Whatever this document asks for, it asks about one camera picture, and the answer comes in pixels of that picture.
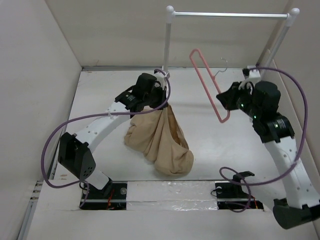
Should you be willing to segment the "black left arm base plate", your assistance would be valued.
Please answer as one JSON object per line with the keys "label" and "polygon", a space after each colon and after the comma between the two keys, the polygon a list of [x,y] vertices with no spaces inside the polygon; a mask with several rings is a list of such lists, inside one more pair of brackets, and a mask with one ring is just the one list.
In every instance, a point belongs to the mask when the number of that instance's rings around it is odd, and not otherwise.
{"label": "black left arm base plate", "polygon": [[114,181],[107,189],[105,196],[92,185],[88,191],[87,186],[83,183],[80,183],[79,187],[81,189],[79,203],[81,210],[122,211],[127,209],[128,182],[126,181]]}

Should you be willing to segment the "beige t shirt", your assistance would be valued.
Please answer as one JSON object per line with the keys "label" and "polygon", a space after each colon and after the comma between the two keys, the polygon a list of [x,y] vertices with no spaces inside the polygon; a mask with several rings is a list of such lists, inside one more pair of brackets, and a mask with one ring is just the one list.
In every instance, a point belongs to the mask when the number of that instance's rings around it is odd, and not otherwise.
{"label": "beige t shirt", "polygon": [[142,153],[161,174],[182,176],[192,170],[195,158],[171,105],[132,117],[124,144]]}

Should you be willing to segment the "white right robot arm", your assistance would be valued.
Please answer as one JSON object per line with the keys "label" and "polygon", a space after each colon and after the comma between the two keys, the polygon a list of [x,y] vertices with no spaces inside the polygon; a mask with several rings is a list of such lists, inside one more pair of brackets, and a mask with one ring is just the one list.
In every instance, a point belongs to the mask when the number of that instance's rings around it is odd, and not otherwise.
{"label": "white right robot arm", "polygon": [[284,191],[260,185],[251,172],[237,174],[231,191],[237,197],[254,196],[270,210],[285,230],[312,222],[320,217],[320,195],[300,160],[295,133],[288,118],[278,113],[281,92],[268,81],[256,83],[252,89],[240,88],[240,82],[216,96],[228,110],[241,110],[252,119],[254,131],[271,155],[281,175]]}

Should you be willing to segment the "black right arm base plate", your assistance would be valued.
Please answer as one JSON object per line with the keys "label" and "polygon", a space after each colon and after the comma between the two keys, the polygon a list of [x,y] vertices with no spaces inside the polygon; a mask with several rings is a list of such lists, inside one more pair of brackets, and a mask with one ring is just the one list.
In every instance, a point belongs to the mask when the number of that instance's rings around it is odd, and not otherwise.
{"label": "black right arm base plate", "polygon": [[[244,178],[255,176],[250,171],[240,172],[239,175]],[[238,183],[241,182],[241,178],[237,174],[233,175],[232,180]],[[210,194],[216,198],[218,210],[240,212],[244,209],[249,195],[243,191],[242,186],[232,184],[226,180],[215,181],[214,186]],[[264,205],[252,196],[248,209],[264,210]]]}

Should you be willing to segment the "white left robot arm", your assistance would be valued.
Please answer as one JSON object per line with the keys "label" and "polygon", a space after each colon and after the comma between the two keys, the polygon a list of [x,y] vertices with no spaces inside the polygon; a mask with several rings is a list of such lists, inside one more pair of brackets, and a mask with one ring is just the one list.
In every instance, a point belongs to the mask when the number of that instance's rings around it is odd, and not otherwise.
{"label": "white left robot arm", "polygon": [[112,180],[98,169],[93,157],[97,146],[113,130],[134,115],[144,115],[168,106],[171,93],[170,74],[156,69],[153,74],[142,73],[135,83],[120,93],[106,113],[93,116],[94,121],[74,134],[60,137],[58,162],[81,183],[88,183],[100,198],[112,191]]}

